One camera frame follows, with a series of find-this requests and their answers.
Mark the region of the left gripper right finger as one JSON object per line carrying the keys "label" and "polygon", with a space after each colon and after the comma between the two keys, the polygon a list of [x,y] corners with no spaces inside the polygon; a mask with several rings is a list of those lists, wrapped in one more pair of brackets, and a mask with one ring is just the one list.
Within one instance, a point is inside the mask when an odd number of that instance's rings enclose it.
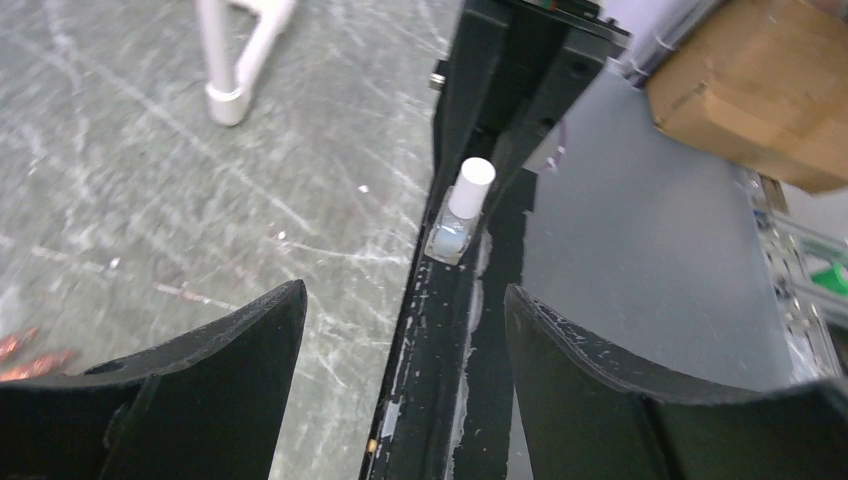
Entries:
{"label": "left gripper right finger", "polygon": [[843,479],[847,382],[755,392],[647,360],[517,285],[504,296],[537,479]]}

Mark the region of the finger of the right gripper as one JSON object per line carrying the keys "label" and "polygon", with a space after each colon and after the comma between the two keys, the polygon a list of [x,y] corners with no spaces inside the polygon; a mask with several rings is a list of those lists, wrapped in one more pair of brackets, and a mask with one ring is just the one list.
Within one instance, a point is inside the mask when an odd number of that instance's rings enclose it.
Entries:
{"label": "finger of the right gripper", "polygon": [[452,41],[439,100],[439,168],[432,197],[441,199],[455,178],[493,81],[511,20],[499,1],[466,1]]}
{"label": "finger of the right gripper", "polygon": [[486,199],[488,217],[542,140],[597,77],[607,59],[618,56],[629,40],[630,35],[619,29],[589,32],[574,27],[559,41],[552,58],[543,62],[538,81],[520,98],[515,114],[495,143],[492,159],[498,177]]}

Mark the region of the clear nail polish bottle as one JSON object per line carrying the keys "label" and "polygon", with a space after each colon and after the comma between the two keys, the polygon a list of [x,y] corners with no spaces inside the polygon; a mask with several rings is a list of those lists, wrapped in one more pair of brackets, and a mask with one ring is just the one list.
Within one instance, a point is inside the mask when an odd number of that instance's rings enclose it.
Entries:
{"label": "clear nail polish bottle", "polygon": [[496,169],[487,159],[470,157],[461,164],[425,245],[425,254],[441,263],[457,265],[470,246]]}

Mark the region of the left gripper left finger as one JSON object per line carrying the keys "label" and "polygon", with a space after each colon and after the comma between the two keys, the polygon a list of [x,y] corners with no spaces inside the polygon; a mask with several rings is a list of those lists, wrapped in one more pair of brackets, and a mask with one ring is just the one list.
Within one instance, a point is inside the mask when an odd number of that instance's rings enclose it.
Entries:
{"label": "left gripper left finger", "polygon": [[306,313],[293,280],[83,373],[3,383],[2,477],[267,478]]}

